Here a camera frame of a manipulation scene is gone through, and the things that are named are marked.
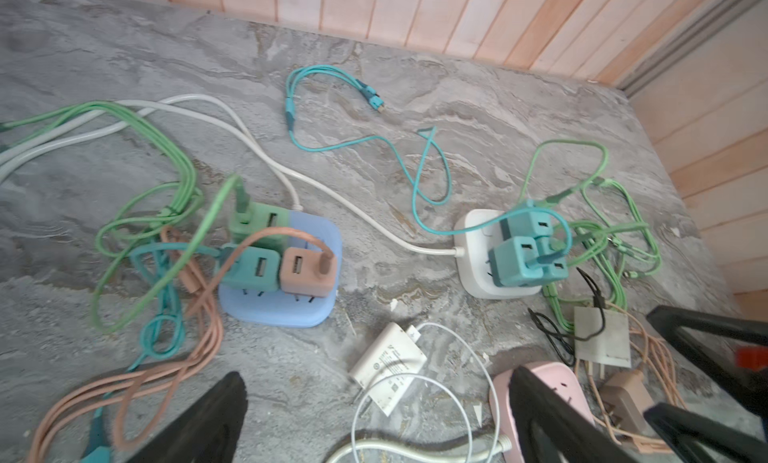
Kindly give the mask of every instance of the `marble surface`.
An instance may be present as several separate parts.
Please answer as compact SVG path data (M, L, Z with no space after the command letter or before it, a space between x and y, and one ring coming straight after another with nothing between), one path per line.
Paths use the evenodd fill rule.
M0 0L0 24L3 120L86 100L209 93L238 111L276 160L348 196L400 237L434 247L449 247L452 241L416 230L409 215L410 189L389 149L370 144L309 154L290 143L283 84L291 70L340 66L374 86L386 102L386 112L379 115L348 86L322 77L303 82L296 100L297 134L309 146L381 134L413 169L423 144L414 130L437 125L455 195L447 206L420 204L433 227L451 227L470 208L508 208L539 142L561 136L598 140L610 149L605 175L634 195L664 256L657 276L627 283L635 314L658 304L736 313L683 203L616 90L123 0ZM218 114L204 104L189 107ZM238 172L257 199L290 204L274 175L233 137L179 116L150 119L193 159L208 197L225 175ZM16 134L3 134L1 141L13 141ZM596 156L573 148L547 151L530 193L543 197L570 186L587 174ZM437 163L431 159L425 173L427 194L445 189ZM94 250L93 237L133 195L174 178L172 166L147 142L122 132L41 157L0 186L0 461L24 457L29 432L66 391L134 359L142 321L111 336L87 322L91 289L108 264ZM327 196L301 183L297 187L307 212L342 229L344 265L336 307L312 329L271 328L225 315L220 354L181 386L164 421L236 370L249 400L236 459L321 462L349 438L358 388L346 372L389 321L430 320L456 329L487 356L492 374L555 358L526 314L527 307L545 310L541 295L474 299L462 289L451 258L407 253ZM609 217L628 218L615 196L595 199ZM589 216L577 197L560 209L567 218ZM225 237L222 220L209 241L222 243ZM108 287L104 314L119 312L145 289L133 273L123 271ZM562 289L583 291L575 281ZM394 309L392 299L398 300ZM470 355L434 329L425 331L420 345L429 355L425 372L456 392L474 424L472 407L483 405L479 431L490 431L488 388ZM680 383L692 410L757 432L753 416L685 362ZM660 398L657 388L651 391ZM151 417L158 401L133 405L129 433ZM439 444L464 434L452 405L437 389L415 385L389 419L369 409L361 427ZM87 427L84 419L67 427L50 461L77 459ZM379 458L399 461L366 455L367 461Z

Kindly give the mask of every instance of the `pink power strip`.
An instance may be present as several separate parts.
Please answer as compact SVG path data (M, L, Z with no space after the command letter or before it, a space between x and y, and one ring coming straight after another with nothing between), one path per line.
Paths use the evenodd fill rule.
M569 403L586 419L590 425L594 426L592 413L587 404L587 398L581 391L581 385L576 379L576 375L571 369L559 362L534 362L525 365L534 375L538 376L554 392ZM496 415L494 405L491 404L493 420L500 424L501 433L509 437L512 442L512 449L504 453L506 463L524 463L523 455L520 451L518 442L518 432L514 427L514 417L512 416L512 407L509 404L509 381L512 379L512 370L506 371L493 379L493 387L496 388L498 395L498 407L501 412Z

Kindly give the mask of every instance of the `blue power strip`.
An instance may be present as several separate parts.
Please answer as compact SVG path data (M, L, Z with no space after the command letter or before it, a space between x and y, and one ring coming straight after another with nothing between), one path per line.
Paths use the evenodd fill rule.
M309 328L328 318L336 303L336 290L339 288L341 232L328 219L301 211L290 212L290 227L319 238L336 255L339 267L331 293L325 298L318 298L289 295L283 291L257 292L219 285L219 300L225 312L245 322L287 328ZM290 238L288 246L320 251L320 248L298 238Z

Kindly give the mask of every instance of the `red object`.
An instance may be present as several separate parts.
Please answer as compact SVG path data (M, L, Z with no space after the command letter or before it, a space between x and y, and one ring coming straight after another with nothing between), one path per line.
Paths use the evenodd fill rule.
M768 348L765 346L742 346L736 350L736 366L754 371L768 367Z

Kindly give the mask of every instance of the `thin white cable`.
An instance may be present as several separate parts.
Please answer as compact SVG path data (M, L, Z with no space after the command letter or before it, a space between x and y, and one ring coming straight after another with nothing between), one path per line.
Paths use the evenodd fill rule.
M222 109L224 109L228 114L230 114L233 117L233 119L235 119L235 122L238 122L238 124L242 123L242 120L240 120L239 117L236 117L236 113L231 108L229 108L223 101L218 100L217 98L215 98L213 96L207 96L207 95L203 95L203 94L187 94L187 95L172 96L171 98L166 98L163 101L168 101L168 100L174 100L174 102L178 102L178 101L181 101L181 100L204 100L204 101L208 101L208 102L214 103L217 106L219 106ZM312 178L309 178L308 176L305 176L305 175L303 175L300 172L291 170L290 168L281 165L277 161L272 160L272 158L270 158L269 155L267 155L264 152L264 150L262 150L261 146L259 146L259 144L258 144L258 142L256 142L255 138L253 138L252 136L249 138L248 136L246 136L246 134L244 132L237 130L236 128L234 128L229 123L223 122L222 120L219 120L218 118L215 118L213 116L208 116L208 115L203 114L201 112L187 110L187 109L184 109L184 108L178 108L176 106L171 106L170 104L157 103L157 102L154 102L154 101L120 100L120 101L116 101L116 103L122 104L124 106L143 106L145 108L145 110L152 109L152 110L165 110L165 111L168 111L168 112L175 112L175 113L180 114L182 116L188 116L188 117L194 118L196 120L208 122L210 124L218 126L218 127L222 128L222 129L232 133L233 135L235 135L236 138L238 138L239 140L244 142L252 151L254 151L254 153L261 160L266 162L267 165L269 165L271 168L273 168L277 172L282 172L283 174L285 174L287 176L292 176L293 178L295 178L297 180L303 181L303 182L305 182L307 184L310 184L311 186L314 186L316 189L319 189L320 191L323 191L325 194L327 194L328 196L331 196L331 198L333 198L336 201L340 202L343 206L346 206L349 210L354 212L357 216L359 216L360 218L362 218L363 220L368 222L371 226L373 226L374 228L378 229L381 234L383 234L385 237L387 237L389 240L393 241L394 243L398 244L400 247L403 247L405 249L413 251L414 253L421 253L421 254L432 255L432 256L461 257L464 254L464 251L463 251L464 248L460 248L460 247L455 247L455 248L450 248L450 249L434 249L434 248L418 247L417 245L414 245L412 243L408 243L407 241L405 241L405 240L399 238L398 236L396 236L394 233L390 232L389 229L387 229L384 226L382 226L375 219L373 219L370 216L368 216L367 214L365 214L360 208L358 208L357 206L352 204L350 201L348 201L347 199L342 197L339 193L337 193L337 192L333 191L332 189L330 189L328 186L325 186L321 182L313 180ZM38 136L37 138L34 138L34 139L30 140L30 141L27 141L27 142L24 142L24 143L22 143L20 145L14 146L10 150L14 150L14 148L18 150L20 147L24 147L24 148L28 148L29 149L29 148L32 148L32 147L34 147L36 145L42 144L42 142L44 142L44 141L50 141L51 137L49 137L49 135L51 135L52 133L54 134L53 137L60 136L61 134L63 134L63 132L70 131L71 129L73 129L73 128L77 127L77 126L80 126L80 125L85 124L86 122L92 120L96 116L99 116L98 114L96 116L91 116L91 113L93 113L93 112L88 112L88 113L84 114L83 116L80 116L79 118L75 118L74 120L65 123L64 125L68 125L68 129L67 130L59 132L59 131L56 131L56 130L58 130L58 128L57 128L56 130L53 130L53 131L48 132L48 133L46 133L44 135ZM70 123L75 123L75 122L77 122L77 121L79 121L81 119L83 119L83 120L81 122L79 122L78 124L75 124L73 126L69 126ZM17 156L18 160L14 159L14 161L8 161L6 164L9 165L9 166L3 165L2 167L0 167L0 182L5 180L5 178L8 177L8 175L11 172L13 172L16 168L18 168L19 166L21 166L22 164L24 164L25 162L31 160L32 158L34 158L36 156L40 156L41 154L44 154L47 151L52 151L52 150L55 150L55 149L60 148L60 147L69 146L70 144L75 144L76 142L93 140L94 138L105 136L107 134L111 134L112 132L120 131L121 129L125 128L125 126L120 126L119 127L119 125L121 125L121 124L123 124L123 123L116 123L115 125L107 126L106 128L101 128L101 130L96 130L96 131L91 131L91 132L88 132L88 133L84 133L83 135L70 136L69 138L72 138L73 140L69 140L69 138L64 138L63 140L56 140L56 141L50 142L50 143L48 143L48 145L51 145L51 146L45 145L45 147L40 148L39 151L37 151L37 152L31 153L26 158L24 156L22 156L22 155L18 155Z
M463 456L446 455L444 451L436 452L436 451L418 450L418 449L411 448L407 445L404 445L402 443L398 443L396 441L365 439L360 442L357 442L356 446L358 451L359 450L387 451L389 453L394 453L396 455L404 456L412 460L421 461L422 463L463 463L464 461L466 461L465 457ZM460 448L461 447L454 448L452 449L452 451L456 451L457 449L460 449ZM503 453L504 451L509 451L511 449L512 449L512 442L509 440L509 438L506 435L501 435L498 437L498 444L494 449L494 455L498 455L499 453ZM472 455L471 462L479 463L480 461L485 460L485 458L488 457L489 451L490 450L484 450L484 451L475 453L474 455ZM343 457L347 456L349 453L352 453L351 443L347 443L340 449L334 451L333 455L331 455L331 457L326 460L326 463L339 463L339 461Z
M467 412L464 411L464 408L462 407L462 403L456 398L456 395L453 394L453 391L449 390L443 383L440 381L437 381L435 379L429 378L428 376L420 375L419 373L395 373L394 375L385 376L384 378L380 379L373 385L371 385L365 393L363 393L362 398L360 398L360 403L357 405L357 410L355 410L355 417L352 419L352 429L350 430L350 448L352 451L352 456L355 457L355 463L360 463L360 459L357 456L357 442L355 441L355 430L357 429L357 419L360 417L360 410L362 410L362 404L366 402L366 399L371 394L371 391L373 389L380 385L381 383L385 381L389 381L390 379L399 378L401 376L410 376L411 378L420 379L423 381L427 381L428 383L432 383L433 385L439 387L442 391L445 391L448 396L451 397L454 403L456 403L456 406L458 407L458 410L462 413L462 418L464 418L464 422L467 426L467 457L464 460L465 463L471 463L472 461L472 426L469 424L469 417L467 417ZM496 447L496 441L494 441L492 451ZM493 454L488 456L488 459L493 458Z
M180 94L177 96L171 96L171 97L165 98L164 100L160 100L160 103L174 104L174 103L181 103L182 101L188 101L188 100L202 100L202 101L207 101L209 103L213 103L217 105L234 120L235 124L237 125L238 128L240 128L240 131L245 135L245 137L256 142L256 138L254 138L254 135L252 135L251 132L248 131L248 127L245 126L245 123L240 119L240 116L238 116L238 114L234 112L232 108L227 106L226 103L219 100L218 98L214 98L212 96L208 96L205 94L190 93L190 94ZM138 114L140 116L147 116L155 111L156 109L154 108L144 108L143 110L140 110ZM79 135L69 136L67 138L49 142L48 144L43 145L43 143L51 141L56 136L61 136L65 132L72 131L74 128L80 127L84 125L86 122L89 122L94 118L97 118L103 115L104 113L105 112L102 110L93 110L93 111L86 112L85 114L78 116L77 118L69 122L66 122L63 125L58 126L51 131L48 131L42 135L32 138L29 141L25 141L17 146L14 146L13 148L10 148L9 150L6 150L0 153L0 165L2 165L0 166L0 184L2 184L2 182L5 181L6 178L8 178L8 175L14 172L21 165L23 165L27 161L33 160L38 156L44 155L46 152L57 150L59 148L64 148L66 146L70 146L78 142L95 140L97 138L101 138L102 136L110 135L113 132L123 130L128 126L126 122L123 122L123 121L116 122L115 124L112 124L110 126L105 126L98 130L84 132ZM291 200L293 201L292 209L296 211L302 211L303 208L299 200L299 193L296 192L296 188L293 187L293 184L291 183L291 181L288 180L282 172L278 171L271 165L267 165L267 166L270 168L270 170L273 173L275 173L275 176L277 176L277 179L283 183L286 189L288 189L288 193L290 194Z
M488 384L491 387L491 395L493 395L493 405L494 405L494 409L496 410L495 414L496 415L500 415L501 413L499 412L499 407L498 407L498 395L496 394L496 387L493 385L493 380L491 379L491 375L488 374L488 370L485 369L485 366L483 365L482 360L480 359L479 356L477 356L477 353L475 353L475 350L472 349L472 346L470 346L469 343L464 341L464 338L459 336L455 331L453 331L449 327L443 326L443 325L441 325L439 323L430 323L430 322L420 323L419 325L416 326L416 330L420 332L422 330L422 328L424 328L425 326L435 326L437 328L446 330L448 333L451 333L452 335L454 335L456 337L456 339L458 341L460 341L466 347L467 350L469 350L469 352L472 354L472 357L475 358L475 362L478 362L478 365L480 366L480 369L482 370L483 374L485 375L485 379L488 380ZM496 447L496 443L495 442L498 441L498 434L502 430L502 427L498 423L499 420L501 420L501 419L498 419L496 421L496 428L494 429L494 432L493 432L494 444L491 447L491 453L488 455L488 459L485 460L485 463L491 463L491 459L494 456L494 452L493 451L494 451L494 449Z

